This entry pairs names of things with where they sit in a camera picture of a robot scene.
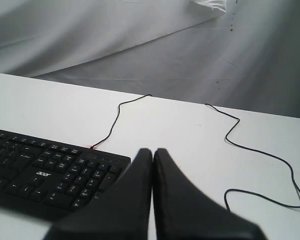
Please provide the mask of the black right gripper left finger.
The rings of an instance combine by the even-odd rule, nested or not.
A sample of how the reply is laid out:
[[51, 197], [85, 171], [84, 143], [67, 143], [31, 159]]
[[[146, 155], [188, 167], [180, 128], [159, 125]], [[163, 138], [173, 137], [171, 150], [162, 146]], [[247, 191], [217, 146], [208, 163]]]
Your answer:
[[153, 156], [141, 148], [126, 172], [99, 199], [54, 223], [51, 240], [146, 240]]

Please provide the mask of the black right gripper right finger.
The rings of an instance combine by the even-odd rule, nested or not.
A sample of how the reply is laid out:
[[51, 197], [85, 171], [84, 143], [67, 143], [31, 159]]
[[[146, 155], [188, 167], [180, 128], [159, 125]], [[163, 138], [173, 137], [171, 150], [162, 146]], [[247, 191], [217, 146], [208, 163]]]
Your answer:
[[168, 151], [153, 160], [153, 205], [159, 240], [265, 240], [261, 228], [201, 192]]

